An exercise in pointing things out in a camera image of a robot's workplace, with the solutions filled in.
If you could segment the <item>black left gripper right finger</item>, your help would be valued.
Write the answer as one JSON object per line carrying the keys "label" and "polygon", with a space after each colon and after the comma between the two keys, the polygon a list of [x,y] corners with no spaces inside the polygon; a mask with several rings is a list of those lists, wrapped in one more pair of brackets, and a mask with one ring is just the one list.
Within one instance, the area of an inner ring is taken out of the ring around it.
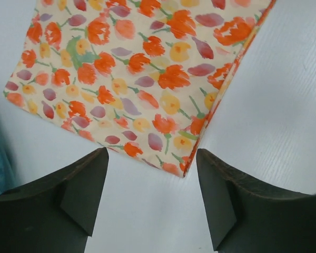
{"label": "black left gripper right finger", "polygon": [[206,149],[196,166],[216,252],[316,252],[316,194],[273,186]]}

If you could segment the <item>orange tulip print skirt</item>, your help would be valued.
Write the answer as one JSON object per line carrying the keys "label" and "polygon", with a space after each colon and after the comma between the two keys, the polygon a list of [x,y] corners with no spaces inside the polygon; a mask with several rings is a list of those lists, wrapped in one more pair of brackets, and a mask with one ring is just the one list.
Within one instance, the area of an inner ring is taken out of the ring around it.
{"label": "orange tulip print skirt", "polygon": [[274,1],[38,1],[4,97],[184,177]]}

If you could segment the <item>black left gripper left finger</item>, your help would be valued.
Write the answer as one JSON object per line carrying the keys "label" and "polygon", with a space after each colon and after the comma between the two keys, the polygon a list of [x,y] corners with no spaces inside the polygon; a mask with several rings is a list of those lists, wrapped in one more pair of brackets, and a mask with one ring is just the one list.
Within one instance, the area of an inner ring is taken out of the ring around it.
{"label": "black left gripper left finger", "polygon": [[98,148],[0,195],[0,252],[84,252],[108,167]]}

